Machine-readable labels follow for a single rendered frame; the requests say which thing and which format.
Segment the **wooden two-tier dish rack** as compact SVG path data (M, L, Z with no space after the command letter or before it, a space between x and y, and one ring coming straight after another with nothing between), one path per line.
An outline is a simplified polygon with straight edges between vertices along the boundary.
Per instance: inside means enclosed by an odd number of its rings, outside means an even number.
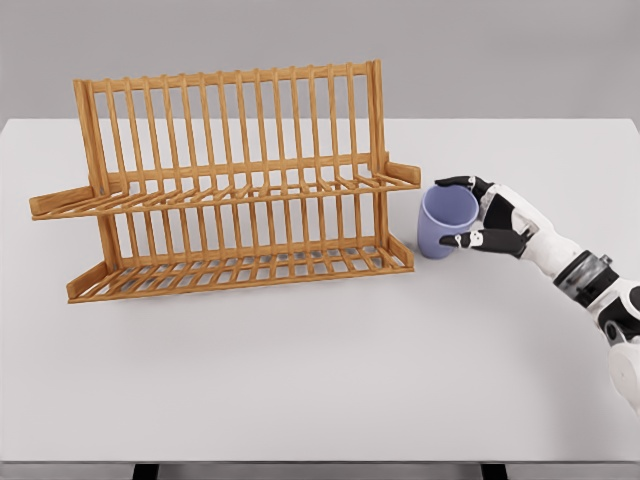
M410 272L388 194L379 61L78 80L85 186L30 200L93 217L103 259L73 303Z

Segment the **lavender plastic cup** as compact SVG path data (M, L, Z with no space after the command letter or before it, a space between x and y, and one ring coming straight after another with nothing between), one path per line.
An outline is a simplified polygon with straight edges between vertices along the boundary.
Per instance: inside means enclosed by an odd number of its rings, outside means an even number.
M434 185L423 195L417 225L417 241L421 254L442 259L454 251L441 245L440 238L469 230L476 220L479 205L470 190L463 186Z

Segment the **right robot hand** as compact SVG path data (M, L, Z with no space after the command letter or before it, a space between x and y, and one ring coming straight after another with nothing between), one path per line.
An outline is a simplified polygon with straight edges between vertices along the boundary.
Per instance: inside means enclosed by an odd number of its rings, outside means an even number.
M539 230L552 228L540 211L505 185L485 182L478 176L454 176L436 180L435 184L467 188L478 202L477 219L483 225L480 230L445 235L439 240L441 245L520 258Z

